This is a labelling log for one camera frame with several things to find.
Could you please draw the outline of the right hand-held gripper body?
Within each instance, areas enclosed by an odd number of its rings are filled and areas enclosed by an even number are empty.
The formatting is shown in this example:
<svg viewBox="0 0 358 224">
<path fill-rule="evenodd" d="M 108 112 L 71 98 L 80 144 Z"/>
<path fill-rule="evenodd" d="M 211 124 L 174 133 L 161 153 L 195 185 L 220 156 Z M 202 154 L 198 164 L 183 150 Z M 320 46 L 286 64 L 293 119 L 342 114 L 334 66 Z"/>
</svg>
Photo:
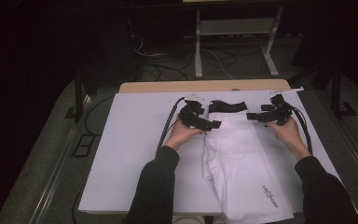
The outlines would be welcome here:
<svg viewBox="0 0 358 224">
<path fill-rule="evenodd" d="M 275 121 L 278 125 L 283 126 L 283 124 L 286 123 L 288 118 L 291 117 L 292 114 L 295 114 L 297 119 L 301 123 L 304 123 L 304 116 L 303 116 L 302 112 L 298 108 L 287 103 L 283 98 L 283 95 L 285 93 L 291 93 L 291 92 L 297 92 L 297 91 L 302 91 L 302 88 L 294 89 L 291 91 L 289 91 L 289 90 L 271 91 L 269 93 L 271 95 L 270 105 L 274 105 L 275 110 L 274 111 L 263 111 L 263 113 L 266 114 L 265 120 L 263 122 Z"/>
</svg>

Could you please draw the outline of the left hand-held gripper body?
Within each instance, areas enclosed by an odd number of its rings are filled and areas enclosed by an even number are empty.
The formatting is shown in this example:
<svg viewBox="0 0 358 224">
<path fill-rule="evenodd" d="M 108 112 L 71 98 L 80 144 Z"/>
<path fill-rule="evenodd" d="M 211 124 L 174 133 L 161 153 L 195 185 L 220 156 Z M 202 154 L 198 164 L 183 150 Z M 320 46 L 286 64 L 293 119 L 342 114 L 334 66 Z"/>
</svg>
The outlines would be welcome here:
<svg viewBox="0 0 358 224">
<path fill-rule="evenodd" d="M 189 99 L 185 99 L 185 103 L 186 105 L 180 110 L 179 120 L 181 120 L 186 127 L 193 126 L 199 129 L 202 118 L 195 113 L 195 109 L 201 108 L 202 104 L 197 100 Z"/>
</svg>

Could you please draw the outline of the white pants with black waistband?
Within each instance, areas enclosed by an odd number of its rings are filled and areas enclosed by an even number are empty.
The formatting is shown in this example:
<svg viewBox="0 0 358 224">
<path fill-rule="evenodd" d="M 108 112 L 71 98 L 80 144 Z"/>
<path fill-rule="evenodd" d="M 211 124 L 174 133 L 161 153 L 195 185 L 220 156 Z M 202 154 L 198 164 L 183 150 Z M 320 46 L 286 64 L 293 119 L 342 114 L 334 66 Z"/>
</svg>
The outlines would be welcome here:
<svg viewBox="0 0 358 224">
<path fill-rule="evenodd" d="M 246 113 L 246 103 L 210 103 L 208 118 L 220 127 L 205 136 L 203 178 L 213 181 L 228 224 L 290 219 L 294 210 Z"/>
</svg>

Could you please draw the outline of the person's left hand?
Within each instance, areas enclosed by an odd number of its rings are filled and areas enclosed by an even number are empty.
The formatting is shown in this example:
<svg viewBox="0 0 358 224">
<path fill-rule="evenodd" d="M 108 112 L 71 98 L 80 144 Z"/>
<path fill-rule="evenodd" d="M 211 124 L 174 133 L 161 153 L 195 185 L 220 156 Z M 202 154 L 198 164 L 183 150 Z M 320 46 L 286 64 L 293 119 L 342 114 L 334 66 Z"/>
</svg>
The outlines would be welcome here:
<svg viewBox="0 0 358 224">
<path fill-rule="evenodd" d="M 165 142 L 165 146 L 173 150 L 178 150 L 197 134 L 204 134 L 204 131 L 197 128 L 186 127 L 181 120 L 177 119 L 172 126 L 171 134 Z"/>
</svg>

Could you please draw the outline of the person's right hand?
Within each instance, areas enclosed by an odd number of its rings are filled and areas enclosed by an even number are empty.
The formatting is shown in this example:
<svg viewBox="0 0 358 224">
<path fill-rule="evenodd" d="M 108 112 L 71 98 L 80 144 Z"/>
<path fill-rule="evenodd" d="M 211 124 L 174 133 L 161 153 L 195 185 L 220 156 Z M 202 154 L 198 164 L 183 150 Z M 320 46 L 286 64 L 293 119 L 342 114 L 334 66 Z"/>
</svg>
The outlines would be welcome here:
<svg viewBox="0 0 358 224">
<path fill-rule="evenodd" d="M 275 132 L 276 138 L 283 142 L 300 161 L 310 156 L 310 152 L 302 141 L 296 121 L 290 117 L 283 126 L 274 122 L 266 122 L 265 125 Z"/>
</svg>

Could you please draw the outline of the wooden table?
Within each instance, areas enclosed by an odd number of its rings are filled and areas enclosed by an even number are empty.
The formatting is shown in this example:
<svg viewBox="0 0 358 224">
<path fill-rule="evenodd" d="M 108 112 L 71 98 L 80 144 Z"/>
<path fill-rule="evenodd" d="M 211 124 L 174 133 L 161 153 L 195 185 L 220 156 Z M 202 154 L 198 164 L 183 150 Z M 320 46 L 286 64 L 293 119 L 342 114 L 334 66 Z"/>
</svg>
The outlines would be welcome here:
<svg viewBox="0 0 358 224">
<path fill-rule="evenodd" d="M 284 79 L 192 80 L 160 82 L 126 82 L 119 93 L 185 92 L 185 91 L 263 91 L 290 90 Z"/>
</svg>

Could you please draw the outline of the black metal stand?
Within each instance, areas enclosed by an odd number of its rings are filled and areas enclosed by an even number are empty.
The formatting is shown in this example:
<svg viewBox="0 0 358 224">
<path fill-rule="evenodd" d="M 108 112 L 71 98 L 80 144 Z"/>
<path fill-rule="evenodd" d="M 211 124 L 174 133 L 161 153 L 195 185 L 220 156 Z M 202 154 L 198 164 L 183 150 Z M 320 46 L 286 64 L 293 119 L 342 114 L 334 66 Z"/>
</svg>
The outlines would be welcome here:
<svg viewBox="0 0 358 224">
<path fill-rule="evenodd" d="M 332 90 L 331 90 L 331 109 L 338 119 L 345 116 L 356 116 L 356 112 L 348 102 L 340 100 L 341 73 L 337 63 L 333 67 Z"/>
<path fill-rule="evenodd" d="M 88 84 L 84 76 L 77 72 L 74 80 L 75 87 L 75 105 L 69 107 L 65 114 L 66 119 L 73 119 L 75 122 L 79 122 L 84 113 L 84 101 L 88 94 Z"/>
</svg>

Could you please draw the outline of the white metal stand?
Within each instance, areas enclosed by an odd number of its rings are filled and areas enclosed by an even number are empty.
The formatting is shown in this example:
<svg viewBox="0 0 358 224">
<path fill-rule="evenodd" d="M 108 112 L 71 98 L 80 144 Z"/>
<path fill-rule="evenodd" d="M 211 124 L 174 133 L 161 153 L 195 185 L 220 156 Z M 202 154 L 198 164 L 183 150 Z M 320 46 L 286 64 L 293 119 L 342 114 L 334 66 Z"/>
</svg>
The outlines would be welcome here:
<svg viewBox="0 0 358 224">
<path fill-rule="evenodd" d="M 275 15 L 269 18 L 226 20 L 202 20 L 198 10 L 194 53 L 196 78 L 202 78 L 200 38 L 206 35 L 267 35 L 268 42 L 260 50 L 270 75 L 278 77 L 279 72 L 273 62 L 270 51 L 279 28 L 283 10 L 283 6 L 277 7 Z"/>
</svg>

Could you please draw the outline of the black floor socket plate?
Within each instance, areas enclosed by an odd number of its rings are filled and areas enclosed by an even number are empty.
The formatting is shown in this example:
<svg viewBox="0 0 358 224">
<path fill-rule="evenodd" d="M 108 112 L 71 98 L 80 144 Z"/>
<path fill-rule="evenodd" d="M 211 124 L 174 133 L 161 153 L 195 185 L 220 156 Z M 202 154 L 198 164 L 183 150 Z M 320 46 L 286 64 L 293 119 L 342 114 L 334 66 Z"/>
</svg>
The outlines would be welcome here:
<svg viewBox="0 0 358 224">
<path fill-rule="evenodd" d="M 76 147 L 72 153 L 76 158 L 87 158 L 90 154 L 95 136 L 93 134 L 82 134 L 76 144 Z"/>
</svg>

